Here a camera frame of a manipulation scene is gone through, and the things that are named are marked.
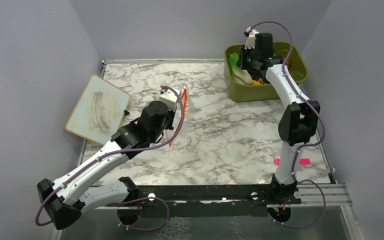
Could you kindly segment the green plastic bin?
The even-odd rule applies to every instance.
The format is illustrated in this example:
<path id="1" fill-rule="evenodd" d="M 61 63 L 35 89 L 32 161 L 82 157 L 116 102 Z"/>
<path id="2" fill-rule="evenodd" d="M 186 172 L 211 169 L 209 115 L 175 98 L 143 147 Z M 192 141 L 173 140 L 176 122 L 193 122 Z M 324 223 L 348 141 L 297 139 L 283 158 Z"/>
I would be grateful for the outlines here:
<path id="1" fill-rule="evenodd" d="M 240 54 L 240 47 L 240 44 L 236 44 L 224 50 L 224 79 L 230 99 L 237 103 L 278 99 L 279 96 L 274 87 L 258 72 L 253 72 L 251 75 L 256 81 L 263 80 L 259 84 L 244 85 L 236 79 L 236 76 L 231 70 L 229 59 L 232 54 Z M 307 79 L 307 67 L 295 46 L 292 47 L 287 68 L 291 74 L 290 78 L 293 79 L 297 85 L 300 85 Z"/>

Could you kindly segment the green toy lettuce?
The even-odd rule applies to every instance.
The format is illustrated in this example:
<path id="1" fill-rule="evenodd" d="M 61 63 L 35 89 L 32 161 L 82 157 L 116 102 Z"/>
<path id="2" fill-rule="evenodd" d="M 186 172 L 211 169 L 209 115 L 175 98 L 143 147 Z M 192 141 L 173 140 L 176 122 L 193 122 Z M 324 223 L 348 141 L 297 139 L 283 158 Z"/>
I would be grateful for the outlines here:
<path id="1" fill-rule="evenodd" d="M 234 82 L 240 85 L 249 86 L 252 83 L 252 77 L 247 70 L 237 66 L 239 55 L 234 52 L 228 56 L 227 63 L 230 69 L 230 74 Z"/>

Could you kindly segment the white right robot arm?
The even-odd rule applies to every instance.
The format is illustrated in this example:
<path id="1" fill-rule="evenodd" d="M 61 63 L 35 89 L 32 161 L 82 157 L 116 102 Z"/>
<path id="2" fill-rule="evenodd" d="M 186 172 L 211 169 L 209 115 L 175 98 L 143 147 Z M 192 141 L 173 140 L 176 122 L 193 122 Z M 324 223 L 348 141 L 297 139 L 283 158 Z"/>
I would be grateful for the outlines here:
<path id="1" fill-rule="evenodd" d="M 248 29 L 245 36 L 237 66 L 243 70 L 259 71 L 274 87 L 284 106 L 278 124 L 282 140 L 280 162 L 266 194 L 272 202 L 280 204 L 297 190 L 296 171 L 301 148 L 316 133 L 320 104 L 310 100 L 299 89 L 287 68 L 287 60 L 275 55 L 272 34 Z"/>

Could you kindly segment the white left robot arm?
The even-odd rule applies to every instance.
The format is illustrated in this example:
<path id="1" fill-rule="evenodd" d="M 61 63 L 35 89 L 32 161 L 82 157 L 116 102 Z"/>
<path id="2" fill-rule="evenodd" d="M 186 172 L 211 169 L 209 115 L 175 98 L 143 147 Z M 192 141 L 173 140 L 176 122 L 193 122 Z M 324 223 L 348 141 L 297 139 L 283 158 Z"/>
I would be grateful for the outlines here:
<path id="1" fill-rule="evenodd" d="M 90 206 L 84 194 L 109 171 L 144 151 L 167 145 L 161 143 L 165 130 L 173 130 L 179 100 L 154 100 L 140 117 L 120 127 L 99 152 L 63 176 L 42 179 L 36 185 L 41 205 L 35 224 L 53 224 L 62 230 L 75 223 Z"/>

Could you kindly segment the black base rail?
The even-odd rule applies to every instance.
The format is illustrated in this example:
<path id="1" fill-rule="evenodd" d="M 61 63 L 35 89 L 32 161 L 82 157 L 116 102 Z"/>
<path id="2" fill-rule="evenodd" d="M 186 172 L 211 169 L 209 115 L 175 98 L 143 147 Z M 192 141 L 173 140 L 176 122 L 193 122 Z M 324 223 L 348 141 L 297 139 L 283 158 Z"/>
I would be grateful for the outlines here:
<path id="1" fill-rule="evenodd" d="M 140 207 L 143 218 L 266 217 L 268 208 L 300 204 L 295 192 L 275 195 L 269 184 L 139 185 L 121 203 Z"/>

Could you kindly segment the yellow toy pepper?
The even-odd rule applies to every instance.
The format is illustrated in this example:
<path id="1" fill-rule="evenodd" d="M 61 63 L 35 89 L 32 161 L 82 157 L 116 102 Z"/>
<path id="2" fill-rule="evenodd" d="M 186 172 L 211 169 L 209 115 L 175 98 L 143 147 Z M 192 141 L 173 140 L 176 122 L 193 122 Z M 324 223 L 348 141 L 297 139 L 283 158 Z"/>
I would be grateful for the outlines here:
<path id="1" fill-rule="evenodd" d="M 251 81 L 252 86 L 260 86 L 260 85 L 264 85 L 264 84 L 265 84 L 265 82 L 262 78 L 258 78 L 257 80 Z"/>

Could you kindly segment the clear zip bag orange zipper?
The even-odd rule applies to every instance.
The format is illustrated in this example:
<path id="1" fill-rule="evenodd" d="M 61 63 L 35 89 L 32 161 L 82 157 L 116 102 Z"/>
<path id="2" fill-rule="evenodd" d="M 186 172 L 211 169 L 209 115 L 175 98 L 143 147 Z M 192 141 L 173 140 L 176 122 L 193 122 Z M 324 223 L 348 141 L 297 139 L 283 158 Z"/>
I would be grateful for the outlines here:
<path id="1" fill-rule="evenodd" d="M 179 120 L 181 119 L 181 113 L 183 113 L 183 122 L 182 126 L 174 140 L 170 141 L 168 147 L 171 148 L 184 142 L 189 133 L 192 131 L 191 124 L 194 119 L 195 105 L 191 96 L 191 91 L 187 83 L 183 85 L 183 90 L 180 92 L 180 100 L 182 102 L 181 111 L 178 108 L 176 111 L 175 119 L 173 126 L 177 127 L 176 131 L 179 129 Z"/>

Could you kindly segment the small whiteboard wooden frame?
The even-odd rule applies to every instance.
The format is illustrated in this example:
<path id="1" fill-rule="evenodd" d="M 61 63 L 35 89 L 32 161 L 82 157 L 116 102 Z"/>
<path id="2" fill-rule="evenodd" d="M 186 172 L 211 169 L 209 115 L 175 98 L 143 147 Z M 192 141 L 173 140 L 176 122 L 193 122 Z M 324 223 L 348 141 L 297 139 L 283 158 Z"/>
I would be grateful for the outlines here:
<path id="1" fill-rule="evenodd" d="M 127 92 L 92 74 L 65 123 L 65 130 L 104 145 L 121 126 L 130 100 Z"/>

